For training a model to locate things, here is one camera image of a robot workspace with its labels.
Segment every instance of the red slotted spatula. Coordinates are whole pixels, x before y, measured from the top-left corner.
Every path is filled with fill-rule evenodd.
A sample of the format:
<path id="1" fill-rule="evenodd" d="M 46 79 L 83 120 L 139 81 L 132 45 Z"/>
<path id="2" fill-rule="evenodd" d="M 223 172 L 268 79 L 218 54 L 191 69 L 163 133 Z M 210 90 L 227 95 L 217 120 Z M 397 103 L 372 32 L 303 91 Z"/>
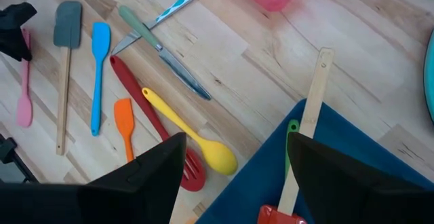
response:
<path id="1" fill-rule="evenodd" d="M 125 89 L 130 93 L 160 134 L 161 140 L 164 141 L 169 138 L 169 133 L 167 133 L 160 122 L 152 105 L 143 97 L 142 88 L 127 65 L 117 56 L 111 56 L 110 63 Z M 190 147 L 187 147 L 181 187 L 184 187 L 188 191 L 199 191 L 205 185 L 205 179 L 205 168 L 202 166 L 199 156 Z"/>

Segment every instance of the knife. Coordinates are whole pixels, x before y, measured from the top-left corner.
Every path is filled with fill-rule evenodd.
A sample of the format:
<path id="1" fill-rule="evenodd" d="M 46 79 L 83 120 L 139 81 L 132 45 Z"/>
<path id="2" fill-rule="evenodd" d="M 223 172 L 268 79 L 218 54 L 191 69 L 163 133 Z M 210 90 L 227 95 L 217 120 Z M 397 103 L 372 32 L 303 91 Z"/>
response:
<path id="1" fill-rule="evenodd" d="M 206 100 L 211 100 L 211 96 L 205 88 L 203 88 L 190 72 L 179 62 L 179 60 L 158 41 L 154 34 L 152 34 L 152 32 L 141 23 L 130 8 L 127 6 L 120 6 L 119 15 L 158 51 L 159 57 L 172 69 L 172 72 L 188 88 L 190 88 L 190 90 L 194 91 L 197 95 Z"/>
<path id="2" fill-rule="evenodd" d="M 172 6 L 166 9 L 162 14 L 160 14 L 155 20 L 148 21 L 143 23 L 149 30 L 152 30 L 159 23 L 163 22 L 166 18 L 170 17 L 172 14 L 175 14 L 178 10 L 180 10 L 185 5 L 189 4 L 192 0 L 177 0 Z M 124 50 L 129 45 L 133 44 L 133 42 L 139 40 L 142 36 L 137 31 L 133 30 L 128 33 L 126 37 L 124 37 L 115 48 L 111 52 L 111 55 L 116 55 L 120 51 Z"/>

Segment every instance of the pink spatula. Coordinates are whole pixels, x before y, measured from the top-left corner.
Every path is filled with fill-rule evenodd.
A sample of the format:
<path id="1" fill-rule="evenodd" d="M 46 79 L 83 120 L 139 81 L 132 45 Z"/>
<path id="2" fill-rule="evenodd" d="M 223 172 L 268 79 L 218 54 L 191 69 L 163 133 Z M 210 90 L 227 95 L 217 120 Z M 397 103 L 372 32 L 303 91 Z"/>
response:
<path id="1" fill-rule="evenodd" d="M 26 41 L 28 49 L 30 46 L 30 33 L 26 29 L 22 29 L 22 36 Z M 29 127 L 32 124 L 32 102 L 28 97 L 28 66 L 27 60 L 21 61 L 21 97 L 18 99 L 16 109 L 16 123 L 22 127 Z"/>

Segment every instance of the green handle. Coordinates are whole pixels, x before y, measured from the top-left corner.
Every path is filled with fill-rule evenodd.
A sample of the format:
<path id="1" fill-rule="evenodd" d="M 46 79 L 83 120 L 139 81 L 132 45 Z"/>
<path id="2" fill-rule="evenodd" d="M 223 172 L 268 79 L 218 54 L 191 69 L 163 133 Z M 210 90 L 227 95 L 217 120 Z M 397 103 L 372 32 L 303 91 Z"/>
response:
<path id="1" fill-rule="evenodd" d="M 290 169 L 290 157 L 288 155 L 288 135 L 290 132 L 298 132 L 300 129 L 300 123 L 298 120 L 291 119 L 288 123 L 288 130 L 286 131 L 286 145 L 285 145 L 285 177 L 288 174 L 288 170 Z"/>
<path id="2" fill-rule="evenodd" d="M 157 38 L 152 34 L 152 32 L 140 21 L 137 16 L 134 14 L 134 12 L 127 6 L 122 5 L 119 7 L 119 15 L 123 18 L 123 20 L 131 26 L 135 31 L 140 33 L 140 35 L 145 38 L 149 44 L 151 44 L 154 48 L 159 50 L 157 48 L 159 44 L 159 41 Z"/>

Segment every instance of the yellow spoon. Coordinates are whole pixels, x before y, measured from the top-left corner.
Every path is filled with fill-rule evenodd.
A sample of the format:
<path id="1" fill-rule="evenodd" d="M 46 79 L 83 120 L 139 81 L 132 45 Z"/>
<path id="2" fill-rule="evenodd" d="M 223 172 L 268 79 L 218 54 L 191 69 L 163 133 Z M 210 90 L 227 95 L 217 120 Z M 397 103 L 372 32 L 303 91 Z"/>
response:
<path id="1" fill-rule="evenodd" d="M 216 172 L 225 175 L 234 174 L 237 171 L 237 158 L 226 145 L 204 139 L 191 129 L 176 113 L 149 88 L 142 89 L 143 96 L 167 118 L 174 122 L 181 130 L 187 133 L 201 147 L 203 156 L 208 165 Z"/>

